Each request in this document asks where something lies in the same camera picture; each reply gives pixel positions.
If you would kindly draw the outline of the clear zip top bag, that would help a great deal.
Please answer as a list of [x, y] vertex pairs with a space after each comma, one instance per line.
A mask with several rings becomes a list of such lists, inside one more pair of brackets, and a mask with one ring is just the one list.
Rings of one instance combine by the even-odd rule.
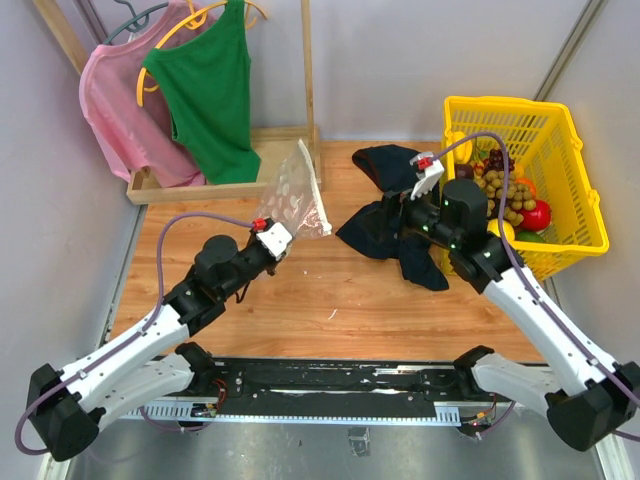
[[254, 217], [281, 222], [297, 240], [315, 240], [332, 233], [314, 165], [301, 139], [268, 182]]

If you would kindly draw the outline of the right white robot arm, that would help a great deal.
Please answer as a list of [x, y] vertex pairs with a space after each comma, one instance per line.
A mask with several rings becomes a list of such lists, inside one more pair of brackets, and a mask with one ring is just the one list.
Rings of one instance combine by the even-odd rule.
[[485, 347], [459, 358], [455, 392], [474, 400], [496, 393], [539, 413], [555, 434], [586, 451], [639, 409], [639, 366], [621, 364], [590, 340], [546, 294], [509, 243], [490, 232], [488, 199], [472, 180], [445, 184], [439, 205], [429, 196], [386, 193], [382, 215], [398, 215], [402, 233], [449, 251], [460, 278], [499, 307], [543, 356], [538, 372]]

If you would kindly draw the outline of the brown longan fruit bunch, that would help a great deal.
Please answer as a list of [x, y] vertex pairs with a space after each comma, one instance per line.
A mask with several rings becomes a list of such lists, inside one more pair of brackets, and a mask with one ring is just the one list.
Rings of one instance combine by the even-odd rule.
[[499, 217], [499, 204], [503, 197], [506, 198], [504, 214], [502, 218], [512, 227], [520, 226], [523, 216], [522, 209], [531, 210], [535, 207], [535, 198], [529, 192], [521, 192], [517, 189], [515, 175], [504, 175], [503, 171], [489, 171], [481, 177], [474, 179], [488, 198], [487, 218]]

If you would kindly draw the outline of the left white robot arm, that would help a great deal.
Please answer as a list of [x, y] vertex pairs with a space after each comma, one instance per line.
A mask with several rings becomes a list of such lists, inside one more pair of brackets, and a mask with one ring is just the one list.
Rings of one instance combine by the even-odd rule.
[[156, 361], [164, 350], [210, 325], [262, 273], [274, 274], [289, 253], [292, 235], [280, 223], [250, 235], [239, 248], [226, 235], [208, 239], [184, 279], [133, 327], [60, 370], [50, 364], [30, 377], [27, 418], [58, 462], [86, 450], [113, 421], [168, 393], [200, 396], [214, 371], [180, 352]]

